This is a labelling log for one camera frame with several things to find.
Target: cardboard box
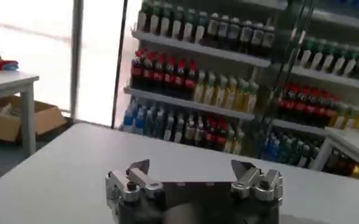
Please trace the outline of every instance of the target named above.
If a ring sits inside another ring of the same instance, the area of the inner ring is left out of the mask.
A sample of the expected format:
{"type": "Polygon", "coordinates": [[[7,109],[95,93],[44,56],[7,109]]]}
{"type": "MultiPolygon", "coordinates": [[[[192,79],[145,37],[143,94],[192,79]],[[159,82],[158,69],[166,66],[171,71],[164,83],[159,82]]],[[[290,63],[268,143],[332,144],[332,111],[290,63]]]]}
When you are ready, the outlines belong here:
{"type": "MultiPolygon", "coordinates": [[[[15,142],[21,130],[21,98],[17,96],[0,99],[0,110],[8,104],[12,106],[11,114],[0,112],[0,139],[15,142]]],[[[66,123],[61,111],[53,105],[35,101],[35,131],[42,135],[66,123]]]]}

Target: white table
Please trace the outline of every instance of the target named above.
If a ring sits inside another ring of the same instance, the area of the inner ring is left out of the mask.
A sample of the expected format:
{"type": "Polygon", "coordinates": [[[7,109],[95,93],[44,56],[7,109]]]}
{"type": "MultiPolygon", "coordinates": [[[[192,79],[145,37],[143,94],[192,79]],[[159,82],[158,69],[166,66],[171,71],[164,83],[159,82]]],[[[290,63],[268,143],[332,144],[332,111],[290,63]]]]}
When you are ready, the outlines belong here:
{"type": "Polygon", "coordinates": [[[326,139],[321,146],[318,157],[316,157],[311,169],[322,170],[327,162],[332,147],[336,147],[347,156],[359,163],[359,132],[356,130],[340,130],[325,128],[326,139]]]}
{"type": "Polygon", "coordinates": [[[0,223],[113,224],[104,177],[143,159],[162,181],[234,181],[231,159],[277,169],[281,224],[359,221],[359,180],[77,124],[0,179],[0,223]]]}
{"type": "Polygon", "coordinates": [[[0,98],[21,93],[21,126],[24,151],[33,154],[35,148],[34,91],[37,75],[19,71],[0,71],[0,98]]]}

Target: red bottle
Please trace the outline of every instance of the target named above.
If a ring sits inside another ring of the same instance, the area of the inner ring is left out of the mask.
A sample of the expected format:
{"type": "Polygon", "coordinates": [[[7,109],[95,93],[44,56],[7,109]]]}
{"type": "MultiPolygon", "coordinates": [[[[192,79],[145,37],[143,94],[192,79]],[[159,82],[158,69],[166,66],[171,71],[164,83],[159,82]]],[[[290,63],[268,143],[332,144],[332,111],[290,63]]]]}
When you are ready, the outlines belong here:
{"type": "Polygon", "coordinates": [[[190,69],[185,80],[184,96],[186,100],[191,100],[193,98],[193,93],[196,87],[196,79],[197,79],[196,73],[197,73],[196,63],[194,62],[194,60],[191,60],[190,69]]]}
{"type": "Polygon", "coordinates": [[[130,68],[130,86],[132,88],[138,89],[141,87],[143,81],[143,53],[142,51],[136,51],[135,54],[136,57],[132,59],[132,67],[130,68]]]}

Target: metal pole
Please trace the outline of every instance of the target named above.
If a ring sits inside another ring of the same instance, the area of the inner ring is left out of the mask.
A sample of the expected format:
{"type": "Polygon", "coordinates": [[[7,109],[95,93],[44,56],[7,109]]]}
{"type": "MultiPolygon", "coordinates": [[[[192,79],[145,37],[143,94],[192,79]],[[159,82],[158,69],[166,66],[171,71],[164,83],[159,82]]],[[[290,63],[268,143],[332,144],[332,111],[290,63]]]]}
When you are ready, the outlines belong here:
{"type": "Polygon", "coordinates": [[[119,46],[118,46],[118,58],[117,58],[117,72],[116,72],[116,82],[114,88],[114,99],[113,99],[113,111],[112,111],[112,126],[114,129],[115,118],[116,118],[116,107],[117,107],[117,97],[118,97],[118,82],[119,75],[121,73],[121,60],[123,56],[123,45],[124,45],[124,30],[125,30],[125,20],[126,20],[126,10],[128,6],[128,0],[124,0],[123,5],[123,20],[121,22],[121,33],[119,35],[119,46]]]}
{"type": "Polygon", "coordinates": [[[80,51],[82,45],[82,20],[84,0],[74,0],[71,42],[71,119],[76,118],[77,88],[79,86],[80,51]]]}

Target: table leg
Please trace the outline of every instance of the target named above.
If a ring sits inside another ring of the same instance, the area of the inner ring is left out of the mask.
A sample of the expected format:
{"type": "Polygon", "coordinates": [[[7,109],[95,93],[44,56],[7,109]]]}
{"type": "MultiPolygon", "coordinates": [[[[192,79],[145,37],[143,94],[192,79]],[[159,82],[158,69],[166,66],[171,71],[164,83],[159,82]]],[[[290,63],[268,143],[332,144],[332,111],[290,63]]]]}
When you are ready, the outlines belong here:
{"type": "Polygon", "coordinates": [[[33,155],[36,151],[35,146],[35,124],[34,124],[34,89],[33,84],[21,92],[21,125],[22,125],[22,144],[25,153],[33,155]]]}
{"type": "Polygon", "coordinates": [[[323,145],[320,148],[320,152],[318,156],[316,157],[310,169],[322,170],[328,158],[330,157],[331,151],[332,151],[331,140],[329,138],[326,138],[325,141],[323,142],[323,145]]]}

